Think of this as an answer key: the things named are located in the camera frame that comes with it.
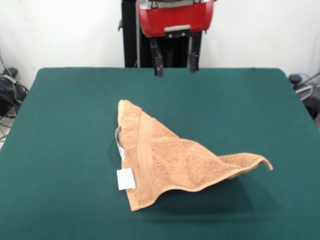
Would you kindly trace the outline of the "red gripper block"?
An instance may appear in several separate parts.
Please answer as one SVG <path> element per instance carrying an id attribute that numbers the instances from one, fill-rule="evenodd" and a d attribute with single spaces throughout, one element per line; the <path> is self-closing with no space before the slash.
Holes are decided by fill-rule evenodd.
<path id="1" fill-rule="evenodd" d="M 189 71 L 199 70 L 201 32 L 209 29 L 214 1 L 138 1 L 137 10 L 140 28 L 150 38 L 151 58 L 154 75 L 164 75 L 163 58 L 158 47 L 157 37 L 171 32 L 193 33 L 188 55 Z"/>

